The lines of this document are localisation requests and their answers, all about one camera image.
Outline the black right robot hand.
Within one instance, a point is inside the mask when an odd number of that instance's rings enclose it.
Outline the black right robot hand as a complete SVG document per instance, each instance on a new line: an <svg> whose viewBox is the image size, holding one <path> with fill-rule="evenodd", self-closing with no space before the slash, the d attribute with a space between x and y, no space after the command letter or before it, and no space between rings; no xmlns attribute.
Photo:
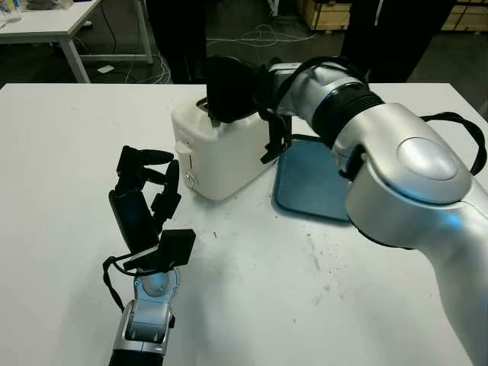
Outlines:
<svg viewBox="0 0 488 366"><path fill-rule="evenodd" d="M268 68L233 56L207 59L207 113L215 124L231 124L267 110Z"/></svg>

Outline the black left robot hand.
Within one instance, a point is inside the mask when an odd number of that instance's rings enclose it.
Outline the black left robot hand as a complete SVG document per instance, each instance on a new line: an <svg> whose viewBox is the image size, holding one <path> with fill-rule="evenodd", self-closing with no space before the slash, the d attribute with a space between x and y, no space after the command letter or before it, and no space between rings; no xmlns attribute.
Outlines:
<svg viewBox="0 0 488 366"><path fill-rule="evenodd" d="M116 172L109 202L128 249L142 252L159 243L164 222L172 219L181 200L178 160L171 152L124 146ZM143 195L147 182L162 186L151 205Z"/></svg>

